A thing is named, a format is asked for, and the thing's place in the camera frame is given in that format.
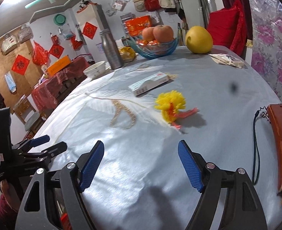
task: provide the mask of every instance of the white bowl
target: white bowl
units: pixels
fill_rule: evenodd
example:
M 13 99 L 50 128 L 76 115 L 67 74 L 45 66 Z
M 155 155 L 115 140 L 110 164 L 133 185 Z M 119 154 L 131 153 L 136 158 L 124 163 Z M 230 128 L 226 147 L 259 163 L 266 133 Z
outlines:
M 96 79 L 106 71 L 106 62 L 100 61 L 84 70 L 84 74 L 90 79 Z

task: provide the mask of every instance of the wooden chair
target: wooden chair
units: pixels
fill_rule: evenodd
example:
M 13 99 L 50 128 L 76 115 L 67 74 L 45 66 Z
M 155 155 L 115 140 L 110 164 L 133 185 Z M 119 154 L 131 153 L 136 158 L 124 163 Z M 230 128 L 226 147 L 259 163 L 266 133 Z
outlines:
M 21 99 L 13 106 L 13 111 L 25 125 L 25 131 L 31 131 L 33 134 L 36 134 L 44 123 L 40 112 L 34 109 L 25 95 L 23 95 Z M 31 111 L 34 113 L 27 121 L 25 121 L 27 115 L 29 115 Z

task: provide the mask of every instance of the orange box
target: orange box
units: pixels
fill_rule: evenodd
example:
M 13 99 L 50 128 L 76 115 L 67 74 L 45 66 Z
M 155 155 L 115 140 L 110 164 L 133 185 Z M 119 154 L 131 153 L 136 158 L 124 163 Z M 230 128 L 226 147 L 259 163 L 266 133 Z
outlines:
M 129 34 L 131 36 L 137 36 L 142 33 L 142 30 L 146 27 L 151 27 L 151 17 L 150 16 L 142 16 L 137 17 L 125 22 L 128 28 Z
M 62 59 L 59 59 L 53 65 L 47 68 L 49 76 L 54 76 L 58 71 L 65 68 L 69 63 L 71 63 L 71 59 L 68 55 L 64 56 Z

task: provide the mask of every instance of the yellow pompom toy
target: yellow pompom toy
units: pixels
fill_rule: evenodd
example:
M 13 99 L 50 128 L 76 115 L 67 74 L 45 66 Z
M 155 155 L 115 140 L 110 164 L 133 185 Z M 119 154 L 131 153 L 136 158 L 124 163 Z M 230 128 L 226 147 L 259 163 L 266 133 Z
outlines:
M 174 90 L 159 94 L 156 104 L 155 108 L 161 110 L 163 119 L 177 129 L 180 129 L 180 125 L 174 122 L 177 118 L 185 118 L 199 111 L 194 108 L 187 112 L 180 112 L 180 109 L 186 109 L 186 100 L 180 92 Z

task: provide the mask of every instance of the metal screw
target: metal screw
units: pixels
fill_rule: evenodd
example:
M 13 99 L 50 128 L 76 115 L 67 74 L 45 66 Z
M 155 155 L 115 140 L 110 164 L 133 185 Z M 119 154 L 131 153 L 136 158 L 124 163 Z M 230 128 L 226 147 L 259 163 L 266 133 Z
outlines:
M 215 165 L 213 163 L 208 163 L 206 164 L 206 167 L 212 170 L 215 168 Z
M 69 163 L 68 165 L 66 165 L 66 167 L 68 169 L 73 169 L 75 166 L 76 166 L 76 164 L 74 164 L 74 163 Z
M 240 169 L 238 169 L 238 173 L 243 175 L 243 174 L 245 174 L 245 170 L 243 168 L 240 168 Z
M 44 169 L 43 169 L 43 168 L 39 168 L 39 169 L 36 171 L 37 174 L 42 174 L 43 172 L 44 172 Z

